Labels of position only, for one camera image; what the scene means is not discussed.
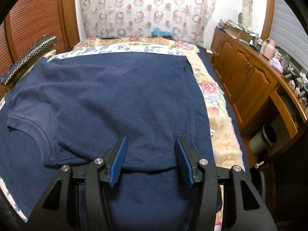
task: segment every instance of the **cabinet handle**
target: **cabinet handle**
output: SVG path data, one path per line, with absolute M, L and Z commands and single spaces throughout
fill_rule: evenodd
M 245 73 L 247 72 L 248 65 L 249 65 L 249 62 L 247 63 L 247 65 L 245 67 Z
M 251 70 L 252 66 L 250 65 L 248 71 L 247 71 L 247 75 L 249 75 L 249 71 Z

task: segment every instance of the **patterned curtain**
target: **patterned curtain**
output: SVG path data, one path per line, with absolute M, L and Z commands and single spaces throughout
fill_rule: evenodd
M 203 46 L 216 0 L 80 0 L 87 38 L 150 37 L 154 27 Z
M 249 28 L 252 21 L 252 3 L 254 0 L 243 0 L 242 24 Z

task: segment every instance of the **blue cloth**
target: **blue cloth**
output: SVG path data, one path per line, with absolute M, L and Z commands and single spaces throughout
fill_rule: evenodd
M 156 36 L 161 35 L 161 36 L 171 36 L 172 37 L 172 32 L 161 31 L 161 29 L 158 27 L 154 27 L 152 34 Z
M 196 194 L 177 169 L 175 137 L 214 157 L 203 96 L 185 57 L 40 60 L 0 110 L 0 175 L 29 217 L 60 165 L 101 156 L 120 134 L 131 141 L 119 183 L 107 192 L 116 230 L 187 230 Z
M 204 49 L 200 46 L 198 46 L 198 49 L 199 49 L 199 53 L 198 53 L 198 56 L 200 57 L 200 59 L 202 60 L 206 70 L 208 71 L 208 73 L 210 74 L 210 76 L 215 80 L 215 82 L 217 82 L 217 84 L 219 85 L 219 87 L 221 89 L 223 89 L 223 86 L 221 85 L 209 59 L 207 58 L 207 55 L 206 55 L 206 52 L 204 51 Z M 241 135 L 240 135 L 240 131 L 238 129 L 238 124 L 236 122 L 236 118 L 235 118 L 235 114 L 232 110 L 232 107 L 226 97 L 226 95 L 224 95 L 224 99 L 226 101 L 226 110 L 228 112 L 228 115 L 229 117 L 231 118 L 231 122 L 232 122 L 232 125 L 233 125 L 233 129 L 234 129 L 234 133 L 235 133 L 235 136 L 238 140 L 238 144 L 240 145 L 240 149 L 243 153 L 243 156 L 242 156 L 242 159 L 243 159 L 243 163 L 244 163 L 244 167 L 245 167 L 245 172 L 248 176 L 248 178 L 251 179 L 251 175 L 250 175 L 250 172 L 249 172 L 249 166 L 248 166 L 248 159 L 247 159 L 247 154 L 246 154 L 246 151 L 245 151 L 245 146 L 243 144 L 243 140 L 241 138 Z

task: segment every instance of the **purple bag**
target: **purple bag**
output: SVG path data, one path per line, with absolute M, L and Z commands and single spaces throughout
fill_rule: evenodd
M 272 58 L 271 60 L 269 60 L 269 64 L 276 70 L 278 70 L 280 73 L 283 73 L 283 68 L 278 59 Z

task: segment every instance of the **studded decoration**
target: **studded decoration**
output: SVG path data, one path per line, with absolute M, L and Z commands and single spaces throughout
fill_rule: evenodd
M 27 69 L 39 58 L 39 56 L 53 49 L 57 42 L 57 37 L 44 35 L 35 41 L 30 48 L 17 60 L 7 74 L 1 78 L 0 84 L 11 90 Z

